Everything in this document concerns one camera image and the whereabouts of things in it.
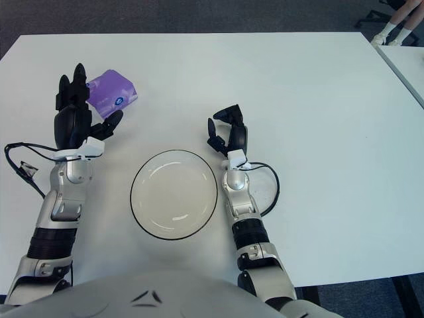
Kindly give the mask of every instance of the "floor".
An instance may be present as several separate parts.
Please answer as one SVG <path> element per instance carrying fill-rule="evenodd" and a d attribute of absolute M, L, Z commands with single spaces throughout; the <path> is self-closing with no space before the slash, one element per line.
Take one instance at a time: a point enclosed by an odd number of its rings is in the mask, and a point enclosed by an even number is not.
<path fill-rule="evenodd" d="M 0 0 L 0 58 L 21 34 L 349 32 L 357 31 L 355 22 L 371 9 L 393 13 L 378 0 Z M 363 24 L 360 31 L 370 40 L 382 27 Z M 415 33 L 424 46 L 424 23 Z M 424 274 L 409 279 L 424 310 Z M 298 289 L 299 296 L 304 291 Z M 324 308 L 343 317 L 422 317 L 404 314 L 390 278 L 318 286 L 315 291 Z"/>

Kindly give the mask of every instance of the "white tabletop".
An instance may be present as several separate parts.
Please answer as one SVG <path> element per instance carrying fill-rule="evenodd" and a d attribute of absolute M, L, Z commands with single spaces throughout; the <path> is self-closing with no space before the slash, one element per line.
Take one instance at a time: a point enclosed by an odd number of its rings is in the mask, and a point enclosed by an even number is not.
<path fill-rule="evenodd" d="M 377 50 L 424 107 L 424 48 L 379 46 Z"/>
<path fill-rule="evenodd" d="M 168 149 L 203 157 L 207 118 L 238 103 L 249 128 L 248 157 L 275 167 L 281 196 L 264 218 L 296 286 L 424 271 L 424 110 L 360 33 L 102 34 L 21 36 L 0 61 L 0 142 L 54 146 L 58 80 L 78 62 L 89 79 L 111 68 L 139 98 L 95 162 L 74 245 L 75 279 L 149 267 L 192 268 L 236 282 L 235 245 L 219 190 L 198 233 L 164 241 L 131 213 L 134 175 Z M 40 171 L 51 163 L 12 153 Z M 1 156 L 0 292 L 26 254 L 40 196 Z M 275 185 L 250 173 L 259 208 Z"/>

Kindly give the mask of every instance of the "person's leg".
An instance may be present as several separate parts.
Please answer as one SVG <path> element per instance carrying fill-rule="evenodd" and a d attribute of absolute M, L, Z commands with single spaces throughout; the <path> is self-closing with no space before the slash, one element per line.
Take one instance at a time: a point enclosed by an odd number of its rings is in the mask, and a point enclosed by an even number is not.
<path fill-rule="evenodd" d="M 406 37 L 415 29 L 424 19 L 424 2 L 415 10 L 412 16 L 406 21 L 404 28 L 398 36 L 389 43 L 390 46 L 401 46 Z"/>
<path fill-rule="evenodd" d="M 392 16 L 390 23 L 393 25 L 398 25 L 400 22 L 405 20 L 408 14 L 410 14 L 412 10 L 418 7 L 422 2 L 423 0 L 407 0 L 406 3 Z"/>
<path fill-rule="evenodd" d="M 406 3 L 395 12 L 384 29 L 372 39 L 371 44 L 373 46 L 385 44 L 386 38 L 396 25 L 402 22 L 408 14 L 410 14 L 412 10 L 414 10 L 422 2 L 423 0 L 407 0 Z"/>

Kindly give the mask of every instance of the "purple tissue pack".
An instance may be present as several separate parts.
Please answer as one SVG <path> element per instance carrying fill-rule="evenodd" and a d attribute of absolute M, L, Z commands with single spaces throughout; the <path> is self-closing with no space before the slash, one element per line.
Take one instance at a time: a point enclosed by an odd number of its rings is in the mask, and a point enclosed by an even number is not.
<path fill-rule="evenodd" d="M 89 81 L 87 86 L 90 89 L 90 98 L 87 101 L 103 119 L 137 99 L 133 83 L 115 70 L 107 70 Z"/>

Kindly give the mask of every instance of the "black cable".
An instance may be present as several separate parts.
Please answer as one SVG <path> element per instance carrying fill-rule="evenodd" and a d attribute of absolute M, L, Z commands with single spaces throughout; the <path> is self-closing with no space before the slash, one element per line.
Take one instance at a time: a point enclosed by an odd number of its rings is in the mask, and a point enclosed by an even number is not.
<path fill-rule="evenodd" d="M 53 159 L 53 158 L 49 158 L 49 157 L 43 155 L 42 153 L 40 153 L 39 151 L 35 150 L 33 147 L 41 148 L 41 149 L 45 149 L 45 150 L 49 150 L 49 151 L 58 151 L 58 149 L 51 148 L 51 147 L 48 147 L 48 146 L 43 146 L 42 144 L 32 144 L 32 143 L 28 143 L 28 142 L 16 142 L 16 143 L 13 143 L 13 144 L 7 144 L 6 145 L 5 156 L 6 156 L 6 160 L 9 163 L 9 165 L 18 174 L 18 176 L 20 176 L 27 184 L 29 184 L 31 187 L 33 187 L 42 196 L 43 199 L 46 197 L 46 195 L 40 190 L 40 188 L 34 182 L 32 177 L 27 175 L 22 168 L 18 168 L 18 166 L 11 160 L 11 157 L 9 156 L 10 150 L 13 149 L 13 148 L 18 148 L 18 147 L 25 147 L 25 148 L 35 152 L 39 156 L 43 157 L 44 159 L 47 159 L 47 160 L 53 161 L 53 162 L 69 162 L 69 161 L 81 160 L 81 157 L 74 158 L 74 159 L 66 159 L 66 158 L 64 158 L 64 159 Z M 101 154 L 99 156 L 86 156 L 86 158 L 98 158 L 100 156 L 101 156 Z"/>
<path fill-rule="evenodd" d="M 20 176 L 27 184 L 33 187 L 35 191 L 37 191 L 41 195 L 41 197 L 44 199 L 46 195 L 40 190 L 40 188 L 36 185 L 34 180 L 30 176 L 28 176 L 24 171 L 19 169 L 18 166 L 11 160 L 11 157 L 9 156 L 10 149 L 11 149 L 10 145 L 7 145 L 5 147 L 6 161 L 9 163 L 10 167 L 12 167 L 12 169 L 18 174 L 18 176 Z"/>
<path fill-rule="evenodd" d="M 261 212 L 260 216 L 264 217 L 265 215 L 267 215 L 269 212 L 271 212 L 271 210 L 276 206 L 277 201 L 278 201 L 278 197 L 280 196 L 280 180 L 278 179 L 278 175 L 276 173 L 276 171 L 268 164 L 264 164 L 263 162 L 251 162 L 250 164 L 255 164 L 255 165 L 259 165 L 259 167 L 255 167 L 255 168 L 251 168 L 251 169 L 240 169 L 242 171 L 252 171 L 252 170 L 256 170 L 259 168 L 268 168 L 269 170 L 272 171 L 272 173 L 274 174 L 274 177 L 276 179 L 276 183 L 277 183 L 277 192 L 276 195 L 274 197 L 273 202 L 270 204 L 269 207 L 267 207 L 265 209 L 265 211 Z"/>

